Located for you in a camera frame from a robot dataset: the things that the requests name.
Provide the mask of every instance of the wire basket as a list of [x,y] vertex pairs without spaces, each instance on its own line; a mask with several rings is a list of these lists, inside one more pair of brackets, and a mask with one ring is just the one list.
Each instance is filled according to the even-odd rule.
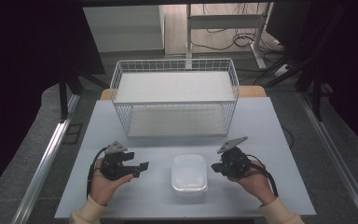
[[231,59],[119,61],[110,91],[128,137],[227,135],[238,100]]

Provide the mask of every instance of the beige sleeve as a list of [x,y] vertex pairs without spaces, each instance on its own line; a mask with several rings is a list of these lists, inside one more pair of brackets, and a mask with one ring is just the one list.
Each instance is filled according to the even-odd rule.
[[268,224],[304,224],[301,217],[287,210],[279,198],[269,205],[260,207],[260,211]]
[[97,224],[106,207],[100,206],[89,196],[82,208],[71,213],[70,224]]

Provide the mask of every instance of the human hand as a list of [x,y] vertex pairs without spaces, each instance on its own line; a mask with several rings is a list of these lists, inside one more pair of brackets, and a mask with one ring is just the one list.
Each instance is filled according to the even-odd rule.
[[118,180],[111,181],[106,179],[101,174],[101,164],[103,158],[98,159],[95,162],[94,174],[91,181],[91,191],[89,196],[99,205],[106,206],[107,203],[112,199],[116,189],[121,185],[130,182],[133,179],[133,175],[125,175]]
[[[252,161],[253,164],[264,167],[259,161]],[[228,177],[228,180],[240,184],[248,193],[255,196],[263,205],[268,205],[276,200],[271,188],[269,180],[265,175],[255,168],[249,169],[243,178]]]

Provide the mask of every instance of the wall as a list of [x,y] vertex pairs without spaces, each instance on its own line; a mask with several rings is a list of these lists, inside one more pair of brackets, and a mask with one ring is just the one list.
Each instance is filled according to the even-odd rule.
[[83,8],[99,52],[163,49],[159,6]]

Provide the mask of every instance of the plastic container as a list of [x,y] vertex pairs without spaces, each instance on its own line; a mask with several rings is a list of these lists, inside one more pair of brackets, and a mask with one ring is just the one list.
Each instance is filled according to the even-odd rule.
[[208,189],[205,159],[198,154],[178,155],[172,160],[172,187],[179,196],[200,196]]

